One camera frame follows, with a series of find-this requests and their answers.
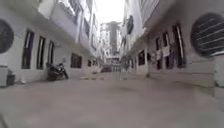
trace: scooter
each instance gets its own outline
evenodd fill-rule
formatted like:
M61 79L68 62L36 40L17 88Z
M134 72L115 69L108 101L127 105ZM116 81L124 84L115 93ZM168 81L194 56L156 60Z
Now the scooter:
M46 65L48 68L48 76L47 76L48 81L57 81L63 78L69 79L64 66L64 62L61 62L56 66L50 63L47 63Z

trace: balcony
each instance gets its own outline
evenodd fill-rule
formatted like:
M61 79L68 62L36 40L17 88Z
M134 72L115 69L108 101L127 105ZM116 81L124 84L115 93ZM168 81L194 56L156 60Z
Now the balcony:
M141 5L143 27L149 30L158 23L177 0L146 0Z
M70 35L74 39L74 42L78 42L79 24L71 10L63 3L55 3L50 19Z

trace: bright sky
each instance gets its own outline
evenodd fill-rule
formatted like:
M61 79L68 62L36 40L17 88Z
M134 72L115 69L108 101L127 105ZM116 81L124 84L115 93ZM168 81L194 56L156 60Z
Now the bright sky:
M125 0L97 0L99 22L121 22L124 15L124 1Z

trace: building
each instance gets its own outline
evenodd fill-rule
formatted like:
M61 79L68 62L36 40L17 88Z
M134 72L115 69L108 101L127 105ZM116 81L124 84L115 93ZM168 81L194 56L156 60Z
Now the building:
M128 0L126 13L133 17L133 40L125 53L148 75L199 86L224 86L223 1Z
M45 79L46 63L62 59L70 77L94 71L89 64L97 57L94 2L1 0L1 67L27 82Z
M111 64L119 60L119 44L121 43L121 23L102 23L100 29L100 41L105 52L105 63Z
M137 0L125 1L120 58L123 58L123 63L129 71L145 76L148 74L145 56L147 44L146 41L140 41L144 28L139 4Z

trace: pavement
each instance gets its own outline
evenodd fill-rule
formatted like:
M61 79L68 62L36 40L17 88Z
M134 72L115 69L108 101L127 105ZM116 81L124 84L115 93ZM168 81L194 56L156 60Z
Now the pavement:
M195 87L128 74L91 75L1 89L0 113L8 128L224 126L218 101Z

